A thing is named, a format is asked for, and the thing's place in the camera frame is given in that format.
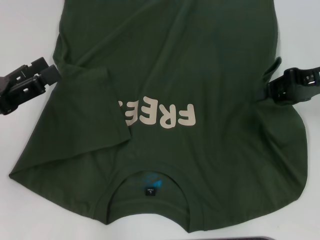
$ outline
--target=white table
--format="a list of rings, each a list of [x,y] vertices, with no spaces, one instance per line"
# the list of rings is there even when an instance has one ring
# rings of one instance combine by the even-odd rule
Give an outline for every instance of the white table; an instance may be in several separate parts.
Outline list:
[[[64,0],[0,0],[0,76],[52,55]],[[320,1],[275,0],[280,29],[278,55],[287,68],[320,66]],[[128,216],[111,225],[71,213],[10,180],[51,93],[0,115],[0,240],[183,240],[268,236],[276,240],[320,239],[320,95],[295,106],[307,129],[309,178],[301,198],[249,222],[187,234],[155,214]]]

